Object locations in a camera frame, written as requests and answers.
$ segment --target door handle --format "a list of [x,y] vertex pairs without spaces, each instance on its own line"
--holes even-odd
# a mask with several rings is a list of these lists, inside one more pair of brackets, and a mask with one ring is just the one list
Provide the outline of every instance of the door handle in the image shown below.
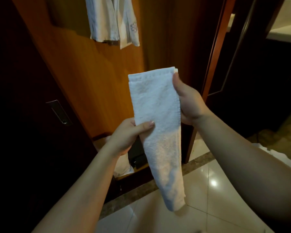
[[61,121],[62,124],[65,126],[73,125],[70,118],[66,114],[65,110],[62,108],[61,104],[58,100],[49,101],[46,102],[46,104],[49,104],[56,116],[58,117],[59,121]]

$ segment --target forearm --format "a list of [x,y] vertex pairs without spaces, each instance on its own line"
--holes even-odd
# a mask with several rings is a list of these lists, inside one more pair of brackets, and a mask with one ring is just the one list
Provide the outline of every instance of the forearm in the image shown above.
[[105,145],[33,232],[93,232],[117,158]]
[[266,221],[291,222],[291,168],[251,145],[212,112],[194,125],[252,210]]

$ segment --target person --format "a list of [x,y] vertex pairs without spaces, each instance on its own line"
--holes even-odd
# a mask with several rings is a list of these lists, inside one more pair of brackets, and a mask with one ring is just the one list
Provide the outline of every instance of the person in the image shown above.
[[[181,104],[181,121],[198,129],[234,188],[275,232],[291,229],[291,168],[251,145],[205,105],[201,95],[173,75]],[[115,164],[136,137],[155,125],[125,119],[85,172],[51,208],[34,233],[93,232]]]

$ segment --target hand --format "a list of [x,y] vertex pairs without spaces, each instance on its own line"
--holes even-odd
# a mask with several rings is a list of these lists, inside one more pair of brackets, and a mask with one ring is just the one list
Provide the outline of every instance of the hand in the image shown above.
[[138,135],[154,127],[154,122],[144,122],[136,126],[135,119],[125,119],[112,134],[107,144],[116,155],[124,155],[132,147]]
[[198,118],[210,113],[199,92],[183,83],[178,73],[173,74],[172,83],[180,98],[181,122],[194,125]]

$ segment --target marble border strip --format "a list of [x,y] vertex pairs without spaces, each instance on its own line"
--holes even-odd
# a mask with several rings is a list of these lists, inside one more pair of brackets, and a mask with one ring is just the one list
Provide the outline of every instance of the marble border strip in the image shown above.
[[[209,163],[210,161],[214,160],[214,157],[211,152],[205,153],[187,164],[182,165],[182,174],[183,176],[194,171],[195,169]],[[120,210],[121,208],[126,207],[129,204],[132,204],[136,200],[141,199],[142,197],[154,192],[158,189],[155,181],[149,181],[146,184],[143,184],[130,192],[127,192],[114,200],[109,201],[108,203],[104,204],[102,207],[99,219],[103,219],[104,217]]]

